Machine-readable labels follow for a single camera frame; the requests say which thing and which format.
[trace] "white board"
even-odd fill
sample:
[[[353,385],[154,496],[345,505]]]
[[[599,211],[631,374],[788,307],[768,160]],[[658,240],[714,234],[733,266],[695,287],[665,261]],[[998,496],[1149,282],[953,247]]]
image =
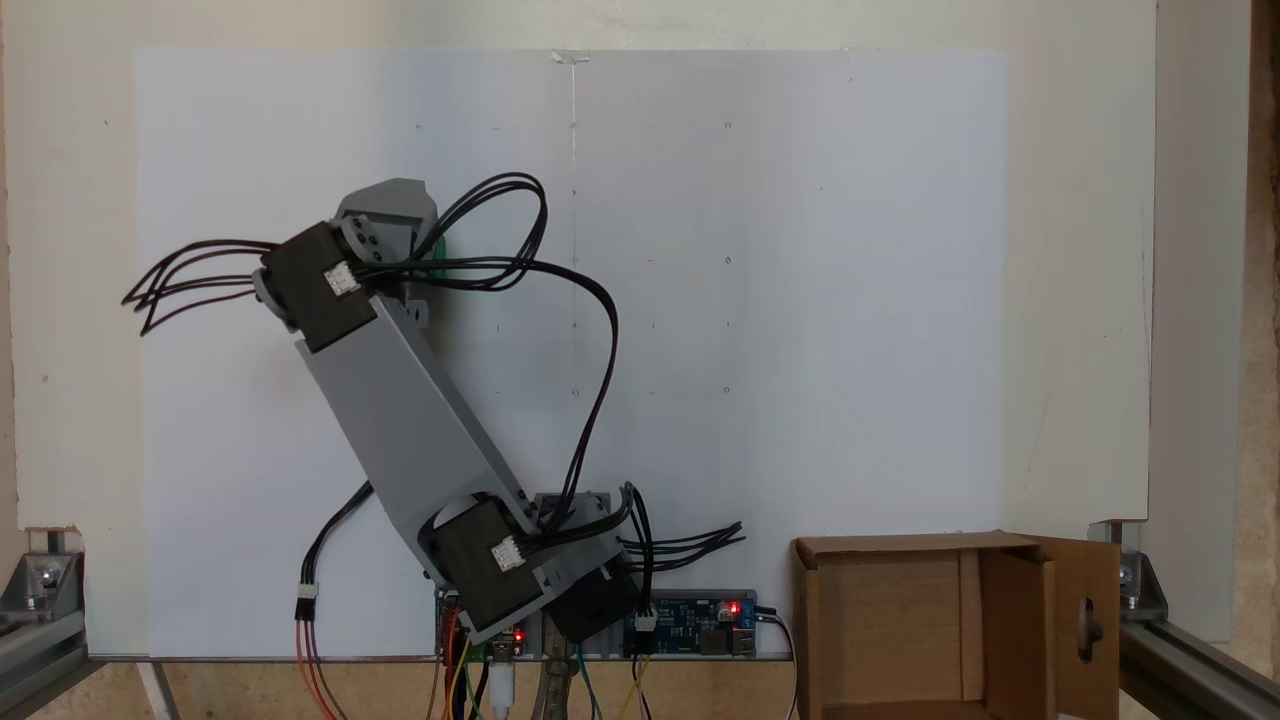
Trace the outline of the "white board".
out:
[[[622,322],[584,484],[635,482],[659,536],[746,524],[660,584],[785,606],[797,534],[998,524],[1001,54],[166,50],[138,73],[145,265],[284,240],[387,177],[443,205],[536,174],[543,256]],[[529,209],[477,213],[451,254],[509,252]],[[434,334],[526,487],[558,488],[603,372],[590,296],[453,297]],[[152,656],[292,653],[298,564],[362,477],[292,340],[251,301],[147,338]],[[430,652],[430,585],[376,506],[320,575],[326,655]]]

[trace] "blue circuit board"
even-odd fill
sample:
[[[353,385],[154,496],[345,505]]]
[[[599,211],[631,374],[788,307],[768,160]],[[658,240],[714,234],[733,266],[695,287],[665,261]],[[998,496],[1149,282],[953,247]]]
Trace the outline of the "blue circuit board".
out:
[[[652,644],[636,632],[636,618],[622,628],[622,655],[755,656],[755,593],[750,591],[654,591],[657,625]]]

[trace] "wall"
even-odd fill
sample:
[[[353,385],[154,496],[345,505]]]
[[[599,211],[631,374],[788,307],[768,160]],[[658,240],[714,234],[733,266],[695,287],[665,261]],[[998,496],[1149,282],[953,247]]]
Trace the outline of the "wall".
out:
[[[1165,0],[1158,17],[1143,550],[1165,569],[1175,621],[1225,641],[1239,452],[1249,3]]]

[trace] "wooden surface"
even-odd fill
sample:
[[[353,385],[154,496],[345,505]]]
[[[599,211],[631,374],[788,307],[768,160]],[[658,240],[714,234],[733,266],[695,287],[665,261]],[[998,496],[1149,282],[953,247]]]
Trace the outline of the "wooden surface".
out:
[[[325,670],[334,696],[352,720],[401,720],[425,716],[431,688],[431,665],[337,665]],[[617,717],[631,687],[627,662],[589,664],[600,708]],[[183,719],[317,717],[293,665],[169,665],[174,702]],[[521,664],[516,671],[513,719],[529,717],[538,684],[538,667]],[[791,665],[787,662],[666,662],[645,674],[646,697],[654,717],[707,720],[778,720],[791,703]],[[488,701],[483,707],[488,710]],[[586,688],[573,683],[570,717],[588,719]],[[58,698],[35,717],[64,720],[93,717],[124,720],[150,717],[146,696],[133,665],[110,665]],[[433,717],[440,716],[436,702]],[[632,702],[628,719],[639,719]]]

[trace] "cardboard box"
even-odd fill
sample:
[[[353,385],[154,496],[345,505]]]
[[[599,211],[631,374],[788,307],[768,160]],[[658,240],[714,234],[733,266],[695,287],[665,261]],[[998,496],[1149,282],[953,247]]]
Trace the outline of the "cardboard box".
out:
[[[992,532],[794,551],[801,719],[1119,716],[1119,546]]]

